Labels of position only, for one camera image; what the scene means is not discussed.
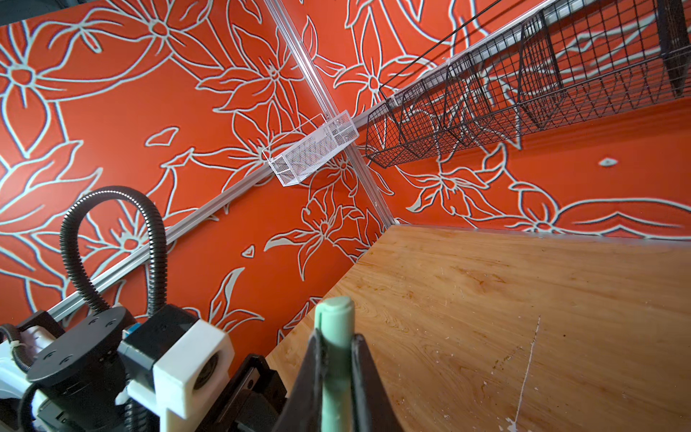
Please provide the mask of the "green pen cap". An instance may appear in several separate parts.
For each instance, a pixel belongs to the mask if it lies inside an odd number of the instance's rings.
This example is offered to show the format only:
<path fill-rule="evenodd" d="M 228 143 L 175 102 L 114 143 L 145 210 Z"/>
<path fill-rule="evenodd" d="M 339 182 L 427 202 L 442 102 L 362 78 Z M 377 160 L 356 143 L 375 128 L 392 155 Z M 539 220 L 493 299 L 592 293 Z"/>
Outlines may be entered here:
<path fill-rule="evenodd" d="M 340 296 L 323 300 L 315 312 L 315 329 L 326 352 L 322 383 L 321 431 L 350 431 L 351 344 L 354 338 L 354 302 Z"/>

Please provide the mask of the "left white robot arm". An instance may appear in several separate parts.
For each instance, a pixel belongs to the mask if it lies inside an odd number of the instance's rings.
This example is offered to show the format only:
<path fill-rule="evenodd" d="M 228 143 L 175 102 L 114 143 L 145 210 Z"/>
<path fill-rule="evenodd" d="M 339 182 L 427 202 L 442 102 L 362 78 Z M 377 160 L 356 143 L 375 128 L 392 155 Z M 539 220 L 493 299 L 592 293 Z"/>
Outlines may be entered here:
<path fill-rule="evenodd" d="M 147 311 L 138 321 L 98 293 L 79 253 L 82 221 L 100 203 L 131 203 L 149 237 Z M 1 328 L 5 431 L 270 431 L 286 390 L 262 356 L 229 369 L 225 332 L 167 301 L 167 236 L 145 194 L 104 187 L 72 205 L 59 234 L 68 279 L 91 313 L 64 330 L 39 311 Z"/>

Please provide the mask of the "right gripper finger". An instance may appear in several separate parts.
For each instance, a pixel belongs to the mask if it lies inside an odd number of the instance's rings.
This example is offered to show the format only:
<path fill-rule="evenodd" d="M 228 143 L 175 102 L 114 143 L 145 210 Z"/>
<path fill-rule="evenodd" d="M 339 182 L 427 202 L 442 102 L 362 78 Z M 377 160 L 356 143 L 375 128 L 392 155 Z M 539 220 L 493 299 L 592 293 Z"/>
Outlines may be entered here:
<path fill-rule="evenodd" d="M 354 431 L 403 430 L 362 334 L 351 343 L 351 401 Z"/>

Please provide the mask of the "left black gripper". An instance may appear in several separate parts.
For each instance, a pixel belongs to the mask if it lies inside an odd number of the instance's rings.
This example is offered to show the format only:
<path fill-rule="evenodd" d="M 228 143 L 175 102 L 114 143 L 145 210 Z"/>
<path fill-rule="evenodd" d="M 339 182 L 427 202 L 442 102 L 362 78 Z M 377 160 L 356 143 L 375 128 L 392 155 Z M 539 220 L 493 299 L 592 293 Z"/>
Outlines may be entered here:
<path fill-rule="evenodd" d="M 320 431 L 326 363 L 324 339 L 314 329 L 286 401 L 286 388 L 280 375 L 263 356 L 248 355 L 200 423 L 199 430 Z"/>

